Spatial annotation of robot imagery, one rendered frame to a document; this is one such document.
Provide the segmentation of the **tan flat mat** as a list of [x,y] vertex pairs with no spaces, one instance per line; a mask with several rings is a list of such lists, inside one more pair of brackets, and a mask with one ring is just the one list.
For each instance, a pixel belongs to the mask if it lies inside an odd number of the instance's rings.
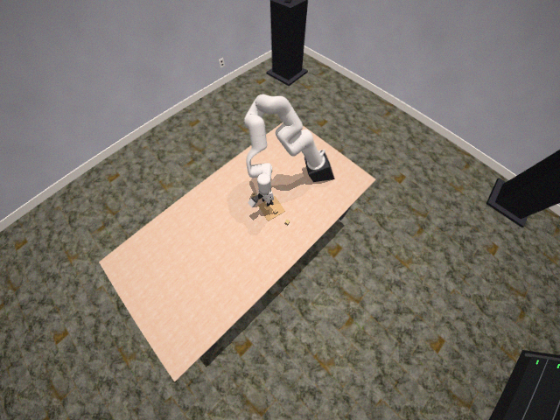
[[[274,205],[272,206],[270,204],[270,206],[266,206],[264,201],[263,203],[259,204],[259,208],[261,209],[263,215],[265,216],[265,218],[267,219],[267,221],[272,220],[273,218],[277,217],[279,214],[282,214],[285,212],[284,208],[282,207],[282,205],[280,204],[280,202],[277,200],[276,196],[274,196],[274,200],[272,200]],[[274,209],[278,210],[277,214],[273,213]]]

